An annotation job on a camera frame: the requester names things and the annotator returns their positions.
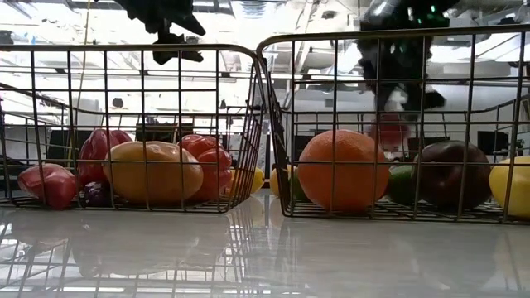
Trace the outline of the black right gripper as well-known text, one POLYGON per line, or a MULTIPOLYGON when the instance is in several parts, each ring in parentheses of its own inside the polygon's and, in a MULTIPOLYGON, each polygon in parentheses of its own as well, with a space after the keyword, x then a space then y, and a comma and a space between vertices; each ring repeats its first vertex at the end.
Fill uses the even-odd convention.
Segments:
MULTIPOLYGON (((446 3, 439 0, 373 0, 359 20, 361 31, 436 28, 446 25, 446 3)), ((413 67, 419 63, 424 42, 416 38, 360 39, 359 65, 365 79, 391 79, 399 75, 412 78, 419 74, 413 67), (377 75, 377 67, 383 67, 377 75)), ((383 111, 393 92, 393 83, 376 83, 376 110, 383 111)), ((440 108, 446 99, 430 86, 422 93, 420 84, 407 85, 407 109, 440 108)))

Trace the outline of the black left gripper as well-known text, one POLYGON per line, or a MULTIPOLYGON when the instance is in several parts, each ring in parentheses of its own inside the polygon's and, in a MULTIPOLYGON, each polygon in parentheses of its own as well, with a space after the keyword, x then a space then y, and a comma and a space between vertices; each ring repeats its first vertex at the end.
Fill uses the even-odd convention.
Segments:
MULTIPOLYGON (((145 25, 148 33, 169 31, 173 23, 196 35, 203 36, 206 31, 192 14, 192 1, 189 0, 114 0, 127 11, 128 17, 138 19, 145 25)), ((171 50, 155 50, 153 59, 164 65, 173 58, 182 58, 194 62, 202 62, 203 56, 196 50, 179 50, 178 45, 185 45, 183 35, 173 33, 158 34, 154 45, 171 45, 171 50)))

